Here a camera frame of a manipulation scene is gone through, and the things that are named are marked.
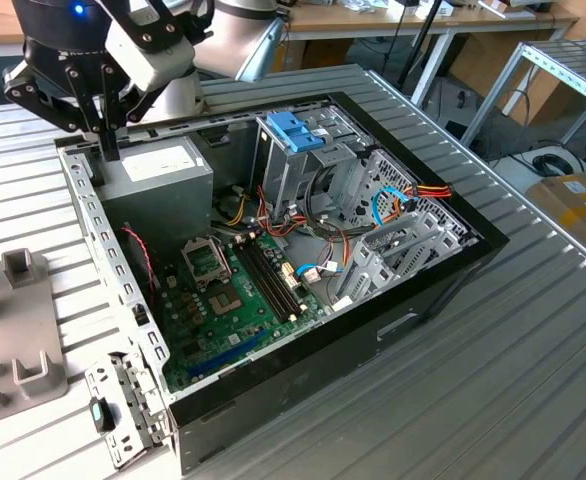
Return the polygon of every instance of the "workbench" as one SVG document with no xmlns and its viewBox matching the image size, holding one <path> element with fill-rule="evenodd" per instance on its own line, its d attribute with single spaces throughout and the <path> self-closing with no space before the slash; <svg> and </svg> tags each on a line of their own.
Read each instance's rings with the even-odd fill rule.
<svg viewBox="0 0 586 480">
<path fill-rule="evenodd" d="M 216 112 L 342 90 L 510 238 L 441 315 L 198 469 L 197 479 L 586 478 L 586 250 L 374 73 L 206 82 Z M 68 393 L 0 421 L 0 479 L 172 479 L 168 448 L 117 475 L 82 372 L 126 350 L 52 140 L 0 106 L 0 253 L 49 261 Z"/>
<path fill-rule="evenodd" d="M 436 18 L 429 32 L 438 35 L 429 61 L 413 92 L 411 101 L 422 105 L 433 79 L 457 34 L 478 32 L 507 32 L 551 30 L 551 40 L 563 38 L 577 17 L 556 7 L 556 13 L 538 13 L 534 19 L 502 19 L 482 8 L 470 10 L 456 8 L 450 17 Z M 285 34 L 288 41 L 308 41 L 337 38 L 390 37 L 395 34 L 398 18 L 385 9 L 374 13 L 358 14 L 338 4 L 320 6 L 298 4 L 291 9 L 290 31 Z M 424 21 L 407 15 L 398 32 L 401 36 L 414 36 Z M 17 18 L 0 14 L 0 56 L 22 55 L 23 36 Z M 303 52 L 303 46 L 295 49 Z"/>
</svg>

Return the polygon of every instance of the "latch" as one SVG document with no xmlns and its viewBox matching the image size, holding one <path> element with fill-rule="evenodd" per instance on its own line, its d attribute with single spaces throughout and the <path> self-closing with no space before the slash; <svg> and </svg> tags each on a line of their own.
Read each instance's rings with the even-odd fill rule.
<svg viewBox="0 0 586 480">
<path fill-rule="evenodd" d="M 95 428 L 104 435 L 116 468 L 161 446 L 171 434 L 160 391 L 139 351 L 110 354 L 84 375 Z"/>
</svg>

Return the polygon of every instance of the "green circuit board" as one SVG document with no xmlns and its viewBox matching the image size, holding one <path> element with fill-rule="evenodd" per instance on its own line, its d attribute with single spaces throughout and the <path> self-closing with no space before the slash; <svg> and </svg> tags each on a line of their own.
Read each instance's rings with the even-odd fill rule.
<svg viewBox="0 0 586 480">
<path fill-rule="evenodd" d="M 275 241 L 262 235 L 256 244 L 273 271 L 283 278 L 280 266 L 286 259 Z M 232 272 L 230 281 L 211 283 L 204 291 L 196 289 L 195 279 L 180 252 L 170 263 L 155 268 L 161 288 L 154 293 L 152 310 L 170 351 L 164 375 L 171 391 L 181 390 L 327 314 L 325 306 L 312 293 L 300 288 L 292 293 L 298 304 L 305 305 L 304 312 L 295 321 L 278 318 L 237 258 L 235 248 L 231 244 L 221 247 Z M 209 269 L 209 262 L 204 252 L 198 251 L 196 269 Z M 138 281 L 150 294 L 144 278 Z M 219 312 L 229 306 L 236 308 L 216 313 L 216 308 Z"/>
</svg>

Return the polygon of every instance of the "slotted aluminum surface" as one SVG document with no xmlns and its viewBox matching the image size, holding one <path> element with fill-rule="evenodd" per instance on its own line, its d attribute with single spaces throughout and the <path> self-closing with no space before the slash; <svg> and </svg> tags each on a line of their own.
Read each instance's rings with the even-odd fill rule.
<svg viewBox="0 0 586 480">
<path fill-rule="evenodd" d="M 356 66 L 224 80 L 218 110 L 344 90 L 511 241 L 434 321 L 213 458 L 198 479 L 586 478 L 586 258 L 407 100 Z M 161 449 L 114 471 L 82 372 L 126 348 L 47 123 L 0 107 L 0 252 L 43 252 L 69 392 L 0 421 L 0 479 L 177 478 Z"/>
<path fill-rule="evenodd" d="M 522 56 L 586 96 L 586 41 L 532 42 Z"/>
</svg>

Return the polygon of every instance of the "ram slot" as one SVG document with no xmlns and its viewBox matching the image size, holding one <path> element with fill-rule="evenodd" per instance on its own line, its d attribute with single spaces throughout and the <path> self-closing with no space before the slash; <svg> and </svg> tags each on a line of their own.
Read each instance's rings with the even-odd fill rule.
<svg viewBox="0 0 586 480">
<path fill-rule="evenodd" d="M 273 267 L 271 267 L 268 260 L 264 256 L 262 249 L 260 247 L 258 247 L 256 244 L 251 245 L 249 247 L 249 249 L 250 249 L 251 255 L 255 259 L 256 263 L 258 263 L 260 270 L 263 270 L 264 272 L 267 273 L 267 275 L 269 276 L 269 278 L 273 282 L 273 285 L 277 289 L 277 291 L 280 295 L 280 298 L 282 300 L 284 300 L 286 302 L 288 308 L 291 309 L 291 313 L 295 313 L 296 315 L 301 314 L 302 309 L 298 305 L 297 300 L 295 299 L 295 297 L 293 296 L 293 294 L 291 293 L 289 288 L 284 283 L 284 280 L 282 280 L 280 278 L 280 276 L 277 274 L 277 272 L 273 269 Z"/>
<path fill-rule="evenodd" d="M 259 247 L 243 245 L 237 248 L 236 255 L 281 321 L 287 321 L 291 314 L 301 313 L 295 298 L 268 264 Z"/>
</svg>

